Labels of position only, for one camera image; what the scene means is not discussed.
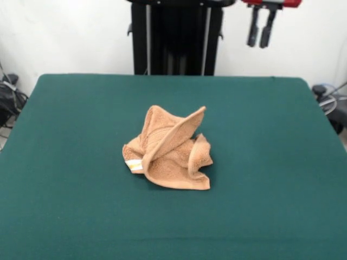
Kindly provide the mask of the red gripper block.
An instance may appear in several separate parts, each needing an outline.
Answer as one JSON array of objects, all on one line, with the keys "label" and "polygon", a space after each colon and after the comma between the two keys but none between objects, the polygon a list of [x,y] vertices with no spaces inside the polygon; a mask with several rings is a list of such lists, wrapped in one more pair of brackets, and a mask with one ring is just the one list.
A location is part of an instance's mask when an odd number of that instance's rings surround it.
[{"label": "red gripper block", "polygon": [[249,8],[252,8],[252,17],[250,21],[250,28],[248,34],[247,45],[255,46],[258,36],[258,16],[261,8],[270,9],[267,23],[262,30],[260,39],[260,48],[267,48],[269,45],[269,39],[272,32],[273,22],[276,17],[277,9],[286,8],[297,8],[300,6],[302,0],[242,0],[247,3]]}]

